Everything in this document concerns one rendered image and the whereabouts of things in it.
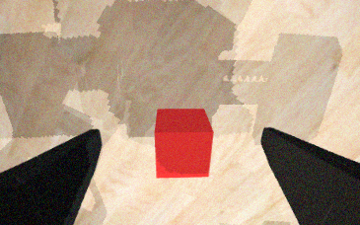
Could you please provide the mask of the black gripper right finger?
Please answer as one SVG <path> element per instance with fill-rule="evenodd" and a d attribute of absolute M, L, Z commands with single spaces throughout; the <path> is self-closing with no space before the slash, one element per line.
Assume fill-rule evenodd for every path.
<path fill-rule="evenodd" d="M 299 225 L 360 225 L 360 163 L 271 127 L 260 143 Z"/>

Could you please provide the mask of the red block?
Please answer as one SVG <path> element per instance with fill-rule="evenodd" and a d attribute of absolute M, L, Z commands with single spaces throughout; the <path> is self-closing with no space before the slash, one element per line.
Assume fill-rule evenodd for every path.
<path fill-rule="evenodd" d="M 213 134 L 205 109 L 157 109 L 156 178 L 209 177 Z"/>

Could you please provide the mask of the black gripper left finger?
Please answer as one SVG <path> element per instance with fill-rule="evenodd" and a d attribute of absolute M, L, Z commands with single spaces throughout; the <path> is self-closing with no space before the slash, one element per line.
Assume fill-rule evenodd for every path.
<path fill-rule="evenodd" d="M 74 225 L 103 141 L 87 130 L 0 173 L 0 225 Z"/>

